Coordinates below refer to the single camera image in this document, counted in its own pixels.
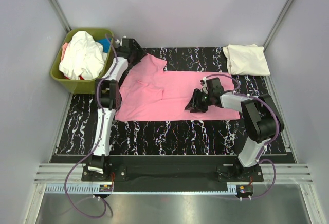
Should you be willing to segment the pink t-shirt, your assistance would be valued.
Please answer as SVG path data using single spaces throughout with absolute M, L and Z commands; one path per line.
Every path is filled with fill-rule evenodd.
M 146 55 L 125 77 L 120 94 L 122 103 L 115 119 L 127 121 L 238 120 L 238 111 L 209 106 L 205 113 L 185 110 L 194 89 L 210 72 L 165 71 L 167 62 Z

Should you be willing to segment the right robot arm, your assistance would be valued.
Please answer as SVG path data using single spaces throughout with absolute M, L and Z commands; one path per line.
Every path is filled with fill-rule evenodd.
M 260 164 L 260 157 L 267 145 L 284 129 L 277 108 L 268 94 L 252 96 L 235 91 L 205 93 L 195 89 L 185 110 L 205 113 L 211 105 L 233 109 L 243 116 L 247 140 L 233 166 L 218 171 L 218 174 L 226 179 L 236 178 L 245 181 Z

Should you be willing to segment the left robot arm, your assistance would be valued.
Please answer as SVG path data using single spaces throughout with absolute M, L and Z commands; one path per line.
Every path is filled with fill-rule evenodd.
M 114 51 L 113 62 L 105 75 L 96 79 L 95 100 L 97 103 L 97 128 L 92 153 L 88 157 L 86 168 L 101 181 L 111 175 L 106 159 L 110 154 L 109 140 L 112 122 L 120 109 L 122 97 L 119 91 L 128 72 L 146 56 L 146 52 L 133 38 L 123 37 Z

